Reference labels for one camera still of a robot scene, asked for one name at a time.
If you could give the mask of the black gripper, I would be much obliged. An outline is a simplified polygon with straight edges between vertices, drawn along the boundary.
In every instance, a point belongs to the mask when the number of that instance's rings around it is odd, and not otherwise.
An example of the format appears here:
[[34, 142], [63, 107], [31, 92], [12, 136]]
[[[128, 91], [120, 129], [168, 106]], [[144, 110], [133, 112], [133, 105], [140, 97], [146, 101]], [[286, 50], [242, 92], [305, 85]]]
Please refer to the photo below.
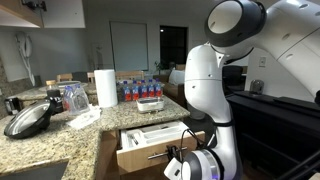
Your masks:
[[167, 157], [168, 160], [176, 159], [178, 162], [181, 162], [181, 153], [180, 148], [176, 145], [167, 145]]

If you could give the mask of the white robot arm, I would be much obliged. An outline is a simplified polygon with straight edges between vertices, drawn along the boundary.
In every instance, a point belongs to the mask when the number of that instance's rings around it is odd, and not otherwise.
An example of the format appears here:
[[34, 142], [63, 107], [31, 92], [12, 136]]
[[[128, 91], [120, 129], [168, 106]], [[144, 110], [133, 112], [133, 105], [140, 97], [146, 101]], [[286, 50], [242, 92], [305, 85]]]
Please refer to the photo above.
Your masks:
[[267, 51], [319, 100], [320, 5], [311, 0], [215, 0], [204, 23], [208, 41], [189, 51], [185, 66], [187, 102], [212, 118], [216, 133], [203, 147], [164, 170], [169, 180], [239, 180], [242, 165], [231, 107], [225, 94], [242, 84], [225, 66], [254, 49]]

